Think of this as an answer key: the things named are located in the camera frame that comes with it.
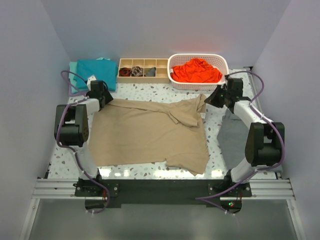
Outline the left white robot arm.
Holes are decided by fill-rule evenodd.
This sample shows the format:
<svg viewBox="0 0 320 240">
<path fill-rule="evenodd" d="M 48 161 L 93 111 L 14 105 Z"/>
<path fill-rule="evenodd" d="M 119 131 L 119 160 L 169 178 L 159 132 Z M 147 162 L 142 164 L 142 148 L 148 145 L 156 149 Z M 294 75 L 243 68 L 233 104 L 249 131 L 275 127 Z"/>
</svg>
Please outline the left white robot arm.
<svg viewBox="0 0 320 240">
<path fill-rule="evenodd" d="M 59 147 L 71 151 L 79 171 L 79 178 L 89 180 L 85 189 L 92 196 L 99 196 L 104 190 L 104 184 L 95 179 L 99 171 L 88 146 L 90 136 L 88 116 L 99 112 L 112 100 L 113 97 L 104 81 L 91 80 L 89 91 L 83 99 L 56 107 L 54 123 L 56 143 Z"/>
</svg>

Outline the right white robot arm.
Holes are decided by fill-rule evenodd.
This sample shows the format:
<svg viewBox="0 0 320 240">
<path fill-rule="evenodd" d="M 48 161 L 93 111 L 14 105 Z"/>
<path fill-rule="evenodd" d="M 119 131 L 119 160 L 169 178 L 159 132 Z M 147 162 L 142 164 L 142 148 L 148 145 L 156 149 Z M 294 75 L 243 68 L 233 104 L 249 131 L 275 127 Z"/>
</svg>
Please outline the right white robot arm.
<svg viewBox="0 0 320 240">
<path fill-rule="evenodd" d="M 256 172 L 275 169 L 282 164 L 285 157 L 285 126 L 265 117 L 249 97 L 243 96 L 242 79 L 229 78 L 204 102 L 217 108 L 227 107 L 248 128 L 244 159 L 223 179 L 222 189 L 227 196 L 235 196 L 241 190 L 240 184 Z"/>
</svg>

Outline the beige t shirt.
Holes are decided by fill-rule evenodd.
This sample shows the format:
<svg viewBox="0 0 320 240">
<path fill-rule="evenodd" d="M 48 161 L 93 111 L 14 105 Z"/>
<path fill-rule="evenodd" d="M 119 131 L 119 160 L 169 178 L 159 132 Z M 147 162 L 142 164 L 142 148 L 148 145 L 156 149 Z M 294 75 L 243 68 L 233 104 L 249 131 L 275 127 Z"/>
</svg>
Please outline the beige t shirt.
<svg viewBox="0 0 320 240">
<path fill-rule="evenodd" d="M 89 150 L 98 167 L 164 162 L 203 174 L 209 150 L 206 96 L 172 103 L 114 99 L 93 115 Z"/>
</svg>

